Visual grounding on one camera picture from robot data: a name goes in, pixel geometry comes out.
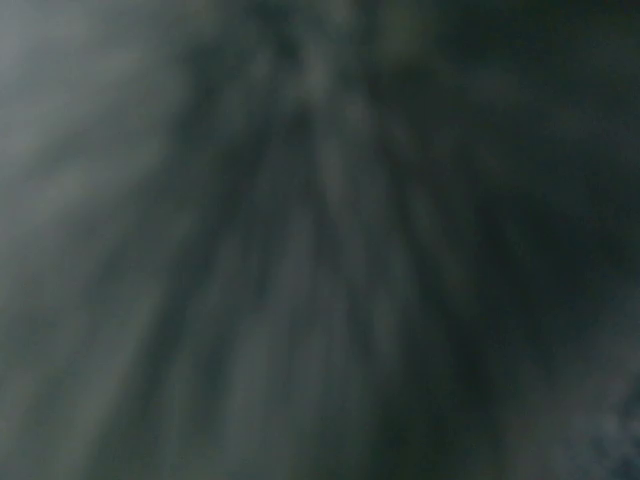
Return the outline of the blue pillowcase with fish print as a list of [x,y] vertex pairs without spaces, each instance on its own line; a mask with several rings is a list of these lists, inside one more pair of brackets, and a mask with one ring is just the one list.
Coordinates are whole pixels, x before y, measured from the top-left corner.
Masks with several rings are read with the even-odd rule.
[[635,479],[635,1],[5,1],[5,479]]

